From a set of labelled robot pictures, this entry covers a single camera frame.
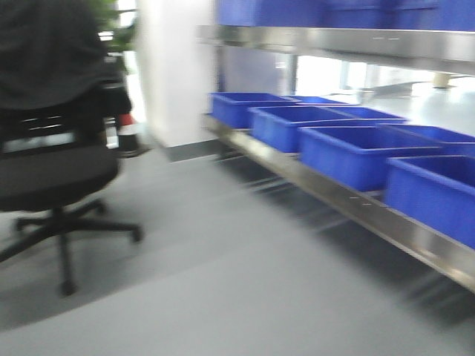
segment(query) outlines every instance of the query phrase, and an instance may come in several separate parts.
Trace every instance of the green leaves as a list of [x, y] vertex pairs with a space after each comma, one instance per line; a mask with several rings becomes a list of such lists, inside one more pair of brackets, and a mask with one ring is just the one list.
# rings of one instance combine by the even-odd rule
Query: green leaves
[[115, 10], [116, 0], [88, 0], [99, 31], [108, 31], [113, 33], [114, 39], [107, 41], [106, 44], [111, 52], [121, 53], [125, 50], [132, 50], [132, 42], [135, 36], [135, 22], [129, 27], [120, 27], [119, 16], [122, 13], [135, 12], [135, 10]]

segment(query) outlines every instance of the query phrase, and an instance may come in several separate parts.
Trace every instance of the chair seat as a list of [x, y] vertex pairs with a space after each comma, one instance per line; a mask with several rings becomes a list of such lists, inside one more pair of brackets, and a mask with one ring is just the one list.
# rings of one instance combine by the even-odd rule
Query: chair seat
[[44, 211], [78, 202], [119, 172], [103, 145], [0, 159], [0, 211]]

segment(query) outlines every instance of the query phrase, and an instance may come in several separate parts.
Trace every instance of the stainless steel shelf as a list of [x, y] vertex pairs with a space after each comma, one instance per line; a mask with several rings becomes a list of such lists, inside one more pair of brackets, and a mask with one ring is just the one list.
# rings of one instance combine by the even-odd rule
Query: stainless steel shelf
[[207, 129], [221, 142], [475, 292], [475, 250], [311, 170], [295, 157], [282, 154], [243, 131], [233, 130], [208, 115], [205, 121]]
[[200, 26], [212, 45], [475, 75], [475, 32]]

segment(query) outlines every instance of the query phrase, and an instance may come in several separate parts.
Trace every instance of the blue crate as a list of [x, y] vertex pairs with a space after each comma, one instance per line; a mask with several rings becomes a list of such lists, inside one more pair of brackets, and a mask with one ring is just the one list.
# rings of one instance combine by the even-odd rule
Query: blue crate
[[395, 28], [402, 30], [475, 30], [474, 0], [401, 0]]
[[399, 125], [407, 122], [406, 119], [340, 119], [340, 120], [322, 120], [312, 123], [312, 128], [321, 128], [328, 126], [366, 126], [366, 127], [378, 127], [380, 125]]
[[384, 202], [475, 248], [475, 159], [432, 156], [390, 159]]
[[394, 0], [329, 0], [329, 27], [391, 28]]
[[323, 27], [325, 0], [218, 0], [217, 23], [232, 26]]
[[292, 95], [292, 96], [287, 96], [292, 99], [297, 99], [300, 100], [298, 103], [299, 105], [317, 105], [317, 106], [344, 106], [344, 105], [353, 105], [354, 104], [349, 104], [347, 102], [337, 102], [336, 100], [331, 100], [327, 98], [322, 98], [320, 96], [297, 96], [297, 95]]
[[250, 128], [249, 108], [294, 105], [298, 100], [268, 93], [212, 93], [212, 116], [232, 128]]
[[330, 110], [347, 113], [357, 119], [403, 119], [400, 116], [384, 111], [365, 108], [364, 106], [332, 106]]
[[475, 31], [474, 0], [441, 0], [434, 30]]
[[439, 0], [400, 0], [394, 27], [400, 30], [434, 30]]
[[299, 151], [298, 128], [313, 126], [322, 120], [351, 119], [344, 113], [316, 106], [285, 106], [254, 108], [252, 112], [253, 137], [286, 153]]
[[384, 127], [300, 130], [302, 163], [359, 191], [384, 188], [389, 157], [440, 154], [429, 139]]
[[475, 154], [475, 137], [463, 133], [423, 125], [387, 125], [388, 128], [410, 134], [416, 134], [437, 142], [443, 147], [444, 154]]

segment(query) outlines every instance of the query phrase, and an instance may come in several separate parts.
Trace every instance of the black office chair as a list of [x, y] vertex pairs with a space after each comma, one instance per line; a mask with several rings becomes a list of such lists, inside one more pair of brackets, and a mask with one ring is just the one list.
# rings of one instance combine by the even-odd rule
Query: black office chair
[[[0, 111], [0, 211], [49, 211], [45, 218], [19, 218], [16, 229], [38, 228], [0, 251], [0, 263], [26, 249], [57, 236], [62, 263], [64, 296], [76, 291], [73, 281], [68, 233], [72, 231], [128, 231], [133, 242], [143, 238], [139, 225], [108, 222], [83, 217], [106, 212], [100, 200], [80, 208], [66, 209], [86, 196], [103, 189], [119, 172], [116, 154], [105, 147], [96, 130], [89, 130], [70, 105], [37, 111]], [[70, 133], [72, 142], [23, 151], [9, 151], [6, 142]]]

